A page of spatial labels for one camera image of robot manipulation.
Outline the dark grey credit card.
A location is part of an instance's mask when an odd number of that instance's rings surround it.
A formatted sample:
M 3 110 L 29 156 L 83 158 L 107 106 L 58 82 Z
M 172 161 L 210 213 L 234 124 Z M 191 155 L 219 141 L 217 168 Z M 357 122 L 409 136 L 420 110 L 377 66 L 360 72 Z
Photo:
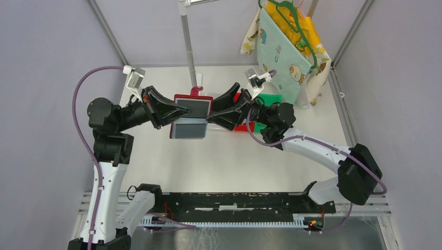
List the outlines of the dark grey credit card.
M 211 107 L 211 101 L 205 99 L 177 99 L 176 103 L 189 108 L 184 118 L 206 118 Z

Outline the red leather card holder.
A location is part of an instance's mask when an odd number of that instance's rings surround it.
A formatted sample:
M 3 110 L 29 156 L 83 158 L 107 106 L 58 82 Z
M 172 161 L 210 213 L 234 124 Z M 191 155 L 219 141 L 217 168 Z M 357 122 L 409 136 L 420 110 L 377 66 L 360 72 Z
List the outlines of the red leather card holder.
M 213 97 L 200 95 L 202 86 L 193 87 L 189 95 L 175 94 L 176 104 L 189 105 L 190 111 L 171 124 L 169 138 L 174 140 L 201 140 L 207 132 Z

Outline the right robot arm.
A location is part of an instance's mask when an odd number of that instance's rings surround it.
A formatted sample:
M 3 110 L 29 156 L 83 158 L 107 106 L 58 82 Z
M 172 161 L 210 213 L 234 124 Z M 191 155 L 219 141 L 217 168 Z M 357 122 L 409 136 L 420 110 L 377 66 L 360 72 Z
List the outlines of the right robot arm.
M 256 142 L 302 155 L 332 171 L 335 177 L 314 181 L 306 188 L 301 206 L 309 213 L 331 201 L 347 200 L 362 206 L 371 195 L 387 193 L 381 180 L 383 173 L 365 145 L 358 143 L 349 147 L 328 143 L 294 127 L 295 120 L 292 104 L 279 102 L 266 106 L 256 101 L 239 83 L 214 99 L 207 117 L 209 123 L 229 131 L 251 121 L 261 123 L 265 126 L 260 131 L 262 138 L 252 136 Z

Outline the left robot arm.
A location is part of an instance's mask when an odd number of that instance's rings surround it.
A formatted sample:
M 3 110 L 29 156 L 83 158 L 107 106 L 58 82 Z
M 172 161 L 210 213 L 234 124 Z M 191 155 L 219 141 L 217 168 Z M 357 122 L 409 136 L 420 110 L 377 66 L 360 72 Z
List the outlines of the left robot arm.
M 190 108 L 165 98 L 154 87 L 131 96 L 125 106 L 99 97 L 88 106 L 94 144 L 88 152 L 94 162 L 92 200 L 85 224 L 69 249 L 129 249 L 142 218 L 163 208 L 161 187 L 140 184 L 122 213 L 117 213 L 120 188 L 127 171 L 134 138 L 127 130 L 146 122 L 154 128 L 167 126 L 190 112 Z

